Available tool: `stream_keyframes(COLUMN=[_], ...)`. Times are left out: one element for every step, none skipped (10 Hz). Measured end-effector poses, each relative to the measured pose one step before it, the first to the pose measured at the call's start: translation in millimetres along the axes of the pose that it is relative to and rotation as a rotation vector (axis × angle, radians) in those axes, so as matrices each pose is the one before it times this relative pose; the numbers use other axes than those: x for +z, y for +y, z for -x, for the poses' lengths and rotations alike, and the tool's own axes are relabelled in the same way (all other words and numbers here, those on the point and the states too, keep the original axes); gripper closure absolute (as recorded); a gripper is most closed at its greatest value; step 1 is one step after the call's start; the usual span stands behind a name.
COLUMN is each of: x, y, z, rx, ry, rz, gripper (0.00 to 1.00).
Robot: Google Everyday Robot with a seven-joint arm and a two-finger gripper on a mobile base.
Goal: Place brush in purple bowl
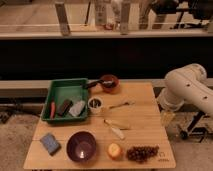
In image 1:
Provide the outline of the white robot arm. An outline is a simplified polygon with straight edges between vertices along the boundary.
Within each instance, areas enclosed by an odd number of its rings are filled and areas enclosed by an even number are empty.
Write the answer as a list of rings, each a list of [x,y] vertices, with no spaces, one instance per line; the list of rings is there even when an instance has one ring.
[[[206,79],[206,69],[197,63],[174,69],[165,75],[165,87],[157,102],[167,111],[178,111],[185,102],[190,102],[213,116],[213,90],[203,83]]]

